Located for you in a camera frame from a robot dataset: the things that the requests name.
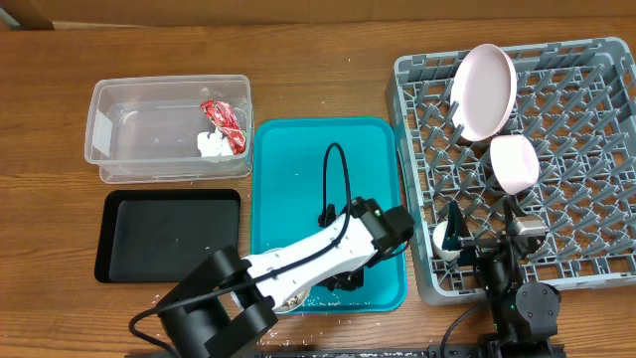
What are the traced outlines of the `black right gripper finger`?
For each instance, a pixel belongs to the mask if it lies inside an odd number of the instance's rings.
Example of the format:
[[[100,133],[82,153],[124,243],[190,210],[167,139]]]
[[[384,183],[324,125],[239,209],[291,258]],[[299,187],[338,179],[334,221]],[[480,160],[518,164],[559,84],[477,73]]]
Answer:
[[[448,220],[442,241],[442,248],[446,251],[460,251],[464,241],[470,241],[472,234],[464,220],[456,201],[448,204]]]
[[[503,208],[506,232],[508,234],[520,234],[524,224],[522,217],[525,217],[526,214],[519,207],[516,198],[507,196]]]

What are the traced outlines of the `white cup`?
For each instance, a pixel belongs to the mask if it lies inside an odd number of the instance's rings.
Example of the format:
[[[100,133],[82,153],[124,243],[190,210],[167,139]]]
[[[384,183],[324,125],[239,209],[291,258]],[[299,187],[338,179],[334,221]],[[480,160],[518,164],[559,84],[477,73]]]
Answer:
[[[461,252],[460,251],[448,251],[442,247],[444,242],[445,233],[447,229],[448,222],[443,221],[439,223],[433,230],[432,233],[432,244],[434,251],[436,254],[444,261],[451,262],[459,258]]]

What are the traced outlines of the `pink white bowl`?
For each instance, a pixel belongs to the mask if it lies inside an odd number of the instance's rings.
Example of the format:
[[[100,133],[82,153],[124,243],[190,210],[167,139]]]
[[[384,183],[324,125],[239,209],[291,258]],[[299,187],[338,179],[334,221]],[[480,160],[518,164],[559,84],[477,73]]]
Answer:
[[[533,144],[524,135],[500,135],[490,145],[493,173],[509,195],[515,195],[538,182],[540,162]]]

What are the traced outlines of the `large white plate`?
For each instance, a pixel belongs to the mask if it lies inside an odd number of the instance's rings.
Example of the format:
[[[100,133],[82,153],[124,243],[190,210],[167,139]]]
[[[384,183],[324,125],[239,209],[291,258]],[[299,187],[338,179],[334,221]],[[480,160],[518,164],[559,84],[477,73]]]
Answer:
[[[516,70],[510,57],[499,47],[482,44],[461,61],[453,79],[450,103],[457,103],[452,115],[461,136],[481,141],[496,134],[506,123],[517,93]]]

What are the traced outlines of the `white tissue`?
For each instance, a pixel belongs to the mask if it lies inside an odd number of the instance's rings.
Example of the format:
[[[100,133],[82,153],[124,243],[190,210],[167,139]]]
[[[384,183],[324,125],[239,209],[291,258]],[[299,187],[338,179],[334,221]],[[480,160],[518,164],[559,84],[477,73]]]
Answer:
[[[202,157],[232,156],[229,138],[219,129],[204,131],[197,135],[197,148]]]

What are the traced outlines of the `red snack wrapper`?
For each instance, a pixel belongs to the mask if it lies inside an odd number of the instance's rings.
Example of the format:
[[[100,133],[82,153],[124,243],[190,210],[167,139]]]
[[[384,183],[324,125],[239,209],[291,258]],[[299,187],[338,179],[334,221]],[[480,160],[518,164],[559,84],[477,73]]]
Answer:
[[[200,108],[213,125],[209,131],[219,129],[229,138],[233,155],[243,154],[246,150],[246,133],[240,127],[233,107],[227,101],[209,99]]]

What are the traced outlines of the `grey bowl with rice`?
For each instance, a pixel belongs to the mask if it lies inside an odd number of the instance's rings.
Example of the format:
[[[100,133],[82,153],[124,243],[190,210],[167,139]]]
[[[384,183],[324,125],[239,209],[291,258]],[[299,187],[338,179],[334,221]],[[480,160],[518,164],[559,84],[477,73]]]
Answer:
[[[298,307],[300,307],[305,302],[305,300],[309,297],[309,295],[310,295],[309,290],[301,291],[298,294],[291,297],[289,300],[287,300],[280,307],[274,309],[274,312],[276,314],[289,313],[297,309]],[[236,306],[240,310],[244,310],[244,305],[242,303],[241,298],[238,296],[238,294],[236,292],[232,292],[231,297],[233,302],[236,304]]]

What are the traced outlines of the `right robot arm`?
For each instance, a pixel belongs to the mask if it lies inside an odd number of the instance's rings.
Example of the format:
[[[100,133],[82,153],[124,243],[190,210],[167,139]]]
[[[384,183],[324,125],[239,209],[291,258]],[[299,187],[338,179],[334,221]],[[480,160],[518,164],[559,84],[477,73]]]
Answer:
[[[482,334],[473,357],[562,357],[551,345],[557,334],[561,296],[552,285],[523,279],[520,261],[535,253],[548,229],[541,217],[528,215],[515,200],[503,204],[505,229],[481,239],[468,229],[456,201],[448,204],[442,248],[457,251],[457,264],[477,270],[490,307],[493,333]]]

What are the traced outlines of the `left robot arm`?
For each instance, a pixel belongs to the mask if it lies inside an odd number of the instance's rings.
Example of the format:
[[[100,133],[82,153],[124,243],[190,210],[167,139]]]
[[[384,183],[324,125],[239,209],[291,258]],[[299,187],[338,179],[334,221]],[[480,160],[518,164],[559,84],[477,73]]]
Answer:
[[[208,256],[129,332],[174,357],[237,357],[278,321],[295,296],[325,280],[389,260],[413,235],[403,206],[346,197],[341,213],[324,205],[322,230],[288,247],[242,258],[231,248]]]

